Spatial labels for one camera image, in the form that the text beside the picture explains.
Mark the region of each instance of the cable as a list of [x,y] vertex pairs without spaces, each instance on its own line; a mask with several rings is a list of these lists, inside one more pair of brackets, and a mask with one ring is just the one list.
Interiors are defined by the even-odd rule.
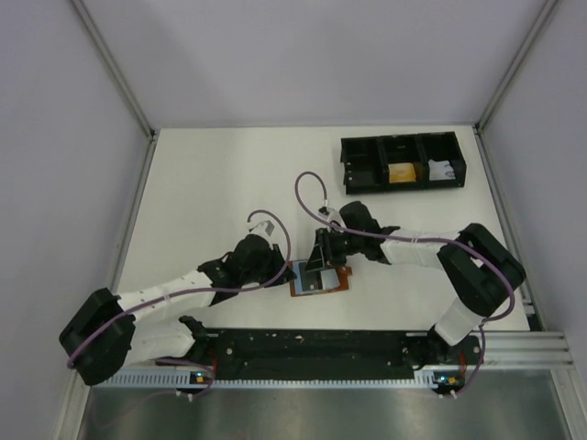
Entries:
[[500,319],[505,318],[506,316],[508,316],[515,308],[515,294],[514,294],[514,289],[512,288],[512,286],[510,285],[509,281],[507,280],[507,278],[503,275],[503,273],[497,269],[495,267],[495,265],[493,265],[493,263],[487,259],[486,257],[484,257],[482,254],[480,254],[479,252],[477,252],[475,249],[473,249],[472,247],[469,247],[463,243],[460,243],[459,241],[456,240],[451,240],[448,238],[440,238],[440,237],[435,237],[435,238],[417,238],[417,239],[413,239],[413,238],[408,238],[408,237],[404,237],[404,236],[386,236],[383,234],[373,234],[371,232],[364,232],[364,231],[359,231],[357,229],[350,229],[347,227],[342,227],[340,225],[334,225],[329,223],[328,221],[326,221],[325,219],[321,218],[320,216],[314,214],[312,212],[312,210],[310,208],[308,208],[306,206],[306,204],[304,203],[304,201],[302,200],[302,197],[300,195],[300,180],[302,180],[302,178],[304,176],[312,176],[315,177],[318,182],[320,183],[320,186],[322,187],[322,194],[324,195],[324,204],[325,206],[328,203],[328,193],[327,193],[327,186],[325,185],[324,181],[322,180],[322,178],[316,174],[313,171],[304,171],[302,172],[299,176],[297,176],[297,179],[295,179],[295,184],[293,186],[293,189],[295,191],[295,198],[297,199],[297,202],[300,204],[300,206],[302,207],[302,209],[305,211],[306,214],[308,214],[310,217],[312,217],[314,220],[316,220],[317,222],[321,223],[322,225],[328,226],[331,229],[334,229],[338,232],[347,232],[349,234],[355,234],[357,236],[364,236],[364,237],[370,237],[370,238],[378,238],[378,239],[384,239],[384,240],[394,240],[394,241],[402,241],[405,243],[413,243],[413,242],[419,242],[419,243],[444,243],[444,244],[449,244],[449,245],[454,245],[457,246],[461,249],[463,249],[465,252],[467,252],[469,255],[471,255],[472,257],[478,259],[481,263],[483,263],[485,266],[487,266],[487,268],[489,268],[489,270],[491,272],[493,272],[495,274],[495,276],[497,278],[499,278],[499,280],[504,284],[505,289],[507,290],[507,294],[508,297],[510,299],[510,302],[508,304],[507,309],[503,312],[500,313],[496,316],[493,317],[489,317],[489,318],[485,318],[483,319],[482,323],[479,325],[479,331],[481,332],[481,339],[482,339],[482,347],[481,347],[481,352],[479,355],[479,360],[477,361],[477,364],[475,365],[475,369],[473,370],[473,372],[471,373],[471,376],[469,377],[469,380],[467,380],[467,383],[465,383],[465,385],[456,392],[455,397],[456,396],[460,396],[465,390],[467,390],[471,383],[475,380],[475,378],[477,377],[477,374],[479,373],[479,369],[481,368],[481,365],[483,363],[483,358],[485,355],[485,346],[486,346],[486,341],[485,341],[485,332],[483,330],[483,326],[491,321],[498,321]]
[[[198,364],[198,363],[195,363],[195,362],[192,362],[189,360],[173,359],[173,358],[164,357],[164,358],[156,359],[156,361],[160,362],[160,363],[164,363],[164,364],[169,364],[169,365],[185,365],[185,366],[190,366],[190,367],[198,367],[199,369],[203,369],[203,370],[208,371],[209,373],[212,374],[212,378],[208,382],[207,387],[202,389],[197,394],[193,394],[192,399],[193,398],[199,399],[202,396],[204,396],[205,394],[207,394],[210,391],[210,387],[214,383],[214,379],[216,378],[216,374],[212,369],[210,369],[209,367],[207,367],[205,365]],[[103,423],[98,420],[97,410],[96,410],[96,405],[95,405],[96,398],[94,397],[94,398],[92,398],[92,400],[89,403],[89,406],[92,407],[92,411],[91,411],[92,420],[94,422],[95,427],[98,430],[103,431],[105,429],[108,429],[113,424],[116,424],[121,419],[124,419],[125,417],[127,417],[130,413],[135,411],[143,403],[146,403],[146,402],[150,401],[151,399],[154,399],[154,398],[160,397],[160,396],[166,396],[166,395],[172,395],[172,394],[178,395],[177,392],[178,391],[175,391],[175,390],[163,390],[163,391],[155,391],[151,394],[148,394],[147,396],[143,397],[142,399],[139,399],[135,403],[132,403],[129,406],[127,406],[124,410],[122,410],[122,412],[118,416],[116,416],[114,419],[110,420],[107,423]]]
[[253,291],[257,291],[259,289],[262,289],[263,287],[266,286],[270,286],[272,285],[274,282],[276,282],[285,272],[285,270],[287,269],[287,262],[290,260],[290,256],[292,255],[292,240],[290,238],[289,233],[287,232],[287,228],[285,227],[285,225],[283,224],[283,222],[279,219],[279,217],[277,215],[275,215],[274,213],[272,213],[271,211],[267,211],[266,209],[257,209],[255,211],[253,211],[252,213],[249,214],[249,217],[247,217],[247,222],[250,222],[250,219],[256,215],[256,214],[265,214],[268,215],[269,217],[271,217],[273,220],[275,220],[275,222],[280,226],[280,228],[283,231],[283,234],[285,235],[285,241],[287,243],[287,251],[286,251],[286,255],[285,255],[285,259],[284,259],[284,263],[282,265],[282,268],[279,269],[279,271],[270,279],[267,280],[263,283],[261,283],[258,286],[253,286],[253,287],[246,287],[246,288],[240,288],[240,289],[227,289],[227,288],[221,288],[221,287],[201,287],[201,288],[197,288],[197,289],[186,289],[184,291],[175,291],[174,293],[170,293],[168,295],[165,296],[160,296],[159,298],[155,298],[154,300],[150,300],[150,301],[146,301],[146,302],[142,302],[139,305],[136,305],[134,307],[131,307],[127,310],[125,310],[122,313],[117,314],[116,316],[110,318],[108,321],[106,321],[105,323],[103,323],[102,325],[100,325],[93,333],[91,333],[75,350],[73,350],[73,353],[70,355],[69,359],[67,359],[67,368],[68,369],[73,369],[74,368],[74,362],[75,359],[77,359],[82,352],[90,345],[92,344],[92,342],[95,341],[95,339],[100,336],[103,332],[106,331],[106,329],[112,325],[114,322],[116,322],[117,320],[119,320],[120,318],[133,314],[134,312],[137,312],[141,309],[144,309],[145,307],[151,307],[152,305],[155,305],[157,303],[161,303],[163,301],[165,301],[168,298],[177,298],[179,296],[184,296],[184,295],[188,295],[191,293],[202,293],[202,292],[222,292],[222,293],[244,293],[244,292],[253,292]]

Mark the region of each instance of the gray wall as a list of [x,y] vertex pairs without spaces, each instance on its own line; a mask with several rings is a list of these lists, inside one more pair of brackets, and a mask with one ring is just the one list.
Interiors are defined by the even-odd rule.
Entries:
[[156,127],[475,122],[544,0],[86,0]]
[[565,0],[486,134],[548,327],[587,383],[587,2]]
[[64,0],[4,2],[0,60],[0,436],[47,439],[57,337],[107,281],[145,139]]

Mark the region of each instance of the white table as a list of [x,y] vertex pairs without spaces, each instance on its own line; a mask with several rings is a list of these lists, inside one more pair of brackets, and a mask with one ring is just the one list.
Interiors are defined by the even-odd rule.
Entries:
[[[438,131],[457,133],[467,162],[464,188],[345,195],[340,138]],[[470,126],[163,129],[118,291],[159,284],[221,257],[247,234],[247,215],[256,208],[284,221],[293,259],[306,259],[320,227],[294,198],[294,180],[306,170],[325,180],[331,206],[361,200],[382,226],[442,232],[477,222],[503,242]],[[301,189],[309,205],[321,205],[316,181],[308,177]],[[284,251],[282,234],[274,235]],[[191,314],[208,327],[427,330],[456,297],[440,271],[386,267],[363,256],[349,265],[349,291],[292,298],[283,285]],[[528,330],[519,295],[514,312],[487,328]]]

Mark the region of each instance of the metal frame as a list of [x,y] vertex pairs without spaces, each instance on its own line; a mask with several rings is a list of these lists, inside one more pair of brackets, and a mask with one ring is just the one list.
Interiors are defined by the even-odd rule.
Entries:
[[[118,68],[112,53],[107,47],[83,0],[68,0],[68,2],[71,4],[75,15],[79,18],[81,26],[88,35],[88,38],[91,40],[97,56],[104,64],[113,85],[118,90],[128,110],[135,117],[149,140],[141,173],[138,178],[135,196],[129,209],[125,234],[123,235],[122,244],[119,248],[116,265],[111,272],[110,286],[115,289],[120,279],[132,230],[137,219],[140,200],[145,189],[150,164],[156,148],[157,136],[143,110],[140,108],[138,100],[128,86],[123,73]],[[492,159],[486,145],[483,143],[482,132],[491,123],[499,104],[503,101],[528,55],[537,44],[540,35],[542,35],[549,21],[553,18],[560,3],[560,0],[545,0],[524,42],[516,52],[492,98],[482,112],[479,122],[475,125],[478,147],[490,183],[497,214],[502,224],[506,244],[513,250],[517,257],[521,257],[522,247],[518,242],[514,225],[507,214],[508,208],[504,193],[501,191],[498,180],[493,172]],[[538,314],[540,314],[540,307],[532,295],[531,287],[526,286],[522,290],[522,293],[526,308],[531,311],[536,306]],[[564,334],[556,332],[487,332],[486,335],[487,353],[485,355],[485,364],[482,368],[550,370],[554,386],[559,396],[560,408],[566,419],[572,438],[574,440],[587,440],[587,406],[585,404],[581,381],[574,368]],[[89,390],[89,387],[85,386],[79,375],[74,372],[66,391],[57,430],[53,437],[54,439],[70,440],[77,438]]]

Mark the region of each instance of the purple cable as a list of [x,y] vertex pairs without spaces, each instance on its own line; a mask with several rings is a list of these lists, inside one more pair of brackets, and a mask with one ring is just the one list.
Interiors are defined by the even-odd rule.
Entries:
[[[203,390],[201,390],[200,392],[198,392],[197,394],[195,394],[195,398],[199,399],[202,396],[206,395],[209,391],[210,391],[210,387],[212,386],[212,384],[214,383],[214,379],[216,377],[214,371],[202,364],[197,364],[195,362],[189,361],[189,360],[182,360],[182,359],[173,359],[173,358],[161,358],[161,359],[156,359],[157,362],[163,363],[163,364],[170,364],[170,365],[186,365],[186,366],[190,366],[190,367],[198,367],[199,369],[203,369],[205,371],[208,371],[209,373],[212,374],[212,379],[210,380],[210,382],[208,383],[208,386],[205,387]],[[96,411],[96,405],[95,405],[95,398],[93,398],[90,403],[89,406],[92,407],[92,419],[94,422],[95,427],[100,430],[103,431],[107,428],[109,428],[110,426],[112,426],[113,424],[116,424],[117,422],[119,422],[121,419],[124,419],[125,417],[127,417],[130,413],[132,413],[133,411],[135,411],[140,405],[142,405],[143,403],[146,403],[147,401],[150,401],[151,399],[154,399],[156,397],[159,396],[166,396],[166,395],[175,395],[176,391],[173,390],[164,390],[164,391],[156,391],[153,392],[151,394],[148,394],[147,396],[143,397],[142,399],[136,401],[135,403],[130,404],[127,408],[125,408],[117,417],[115,417],[114,419],[112,419],[111,421],[109,421],[108,423],[102,423],[98,420],[98,416],[97,416],[97,411]]]
[[312,212],[312,210],[310,210],[310,208],[308,208],[305,205],[304,201],[302,200],[302,197],[300,196],[299,185],[300,185],[300,180],[302,180],[302,178],[304,176],[313,176],[318,180],[318,182],[320,183],[320,186],[322,186],[322,193],[324,194],[324,201],[325,202],[328,200],[327,186],[324,184],[324,181],[322,180],[322,178],[313,171],[304,171],[299,176],[297,176],[297,179],[295,179],[295,185],[293,188],[295,190],[295,198],[297,199],[297,202],[300,204],[300,206],[305,211],[305,213],[308,214],[310,217],[312,217],[317,222],[319,222],[325,226],[328,226],[331,229],[337,230],[339,232],[347,232],[349,234],[355,234],[357,236],[364,236],[364,237],[371,237],[371,238],[378,238],[378,239],[382,238],[384,240],[402,241],[405,243],[419,242],[419,243],[444,243],[444,244],[449,244],[449,245],[455,245],[455,246],[458,246],[459,248],[463,249],[465,252],[467,252],[472,257],[475,257],[480,262],[482,262],[504,284],[504,287],[507,289],[507,293],[508,293],[508,296],[510,299],[509,305],[503,313],[500,313],[500,314],[493,316],[493,317],[485,318],[482,321],[482,323],[479,325],[479,330],[481,332],[481,340],[482,340],[482,347],[481,347],[481,352],[479,355],[479,361],[475,365],[475,369],[471,373],[467,383],[465,383],[465,385],[459,391],[457,391],[456,395],[460,396],[466,389],[469,388],[470,384],[477,377],[477,374],[479,373],[479,369],[481,368],[481,365],[483,363],[483,358],[485,356],[485,349],[486,349],[486,345],[487,345],[486,340],[485,340],[485,332],[483,331],[483,326],[488,322],[498,321],[500,319],[505,318],[507,315],[509,315],[514,310],[514,307],[515,307],[514,289],[512,289],[512,286],[510,285],[507,278],[503,275],[503,273],[499,269],[497,269],[495,267],[495,265],[493,265],[493,263],[489,259],[487,259],[483,255],[481,255],[479,252],[477,252],[472,247],[469,247],[469,246],[467,246],[463,243],[460,243],[459,241],[456,241],[456,240],[451,240],[448,238],[440,238],[440,237],[438,237],[438,238],[417,238],[416,240],[413,240],[412,238],[407,238],[404,236],[386,236],[383,234],[373,234],[371,232],[359,231],[357,229],[349,229],[347,227],[342,227],[339,225],[329,223],[324,218],[321,218],[320,216],[314,214]]
[[285,227],[285,225],[283,224],[283,222],[279,219],[279,217],[277,215],[275,215],[274,213],[267,211],[266,209],[257,209],[255,211],[253,211],[252,213],[249,214],[249,217],[247,218],[247,222],[250,221],[250,219],[252,218],[252,216],[256,215],[256,214],[265,214],[268,215],[269,217],[271,217],[273,220],[275,220],[275,222],[280,226],[280,228],[283,231],[283,234],[285,235],[285,241],[287,243],[287,251],[286,251],[286,255],[285,255],[285,262],[283,263],[283,266],[281,269],[279,269],[279,271],[270,279],[267,280],[265,282],[263,282],[262,284],[258,285],[258,286],[253,286],[253,287],[246,287],[246,288],[241,288],[241,289],[227,289],[227,288],[221,288],[221,287],[200,287],[197,289],[186,289],[184,291],[175,291],[174,293],[170,293],[167,296],[161,296],[159,298],[155,298],[154,300],[150,300],[150,301],[146,301],[146,302],[142,302],[139,305],[136,305],[134,307],[131,307],[127,310],[125,310],[122,313],[117,314],[116,316],[110,318],[108,321],[106,321],[105,323],[103,323],[102,325],[100,325],[100,327],[98,327],[91,335],[89,335],[75,350],[73,350],[72,355],[69,357],[69,359],[67,359],[67,368],[68,369],[73,369],[74,367],[74,362],[75,359],[77,359],[82,352],[90,345],[92,344],[92,342],[95,341],[95,339],[100,336],[103,332],[106,331],[106,329],[112,325],[114,322],[116,322],[117,320],[119,320],[120,318],[127,316],[129,314],[133,314],[134,312],[137,312],[141,309],[144,309],[145,307],[151,307],[154,304],[157,303],[161,303],[163,301],[165,301],[167,298],[177,298],[178,296],[184,296],[184,295],[188,295],[191,293],[202,293],[202,292],[223,292],[223,293],[243,293],[243,292],[253,292],[253,291],[257,291],[258,289],[262,289],[263,287],[269,286],[271,284],[273,284],[274,282],[276,282],[285,272],[285,270],[287,269],[287,262],[290,260],[290,256],[292,255],[292,240],[290,239],[290,235],[287,232],[287,228]]

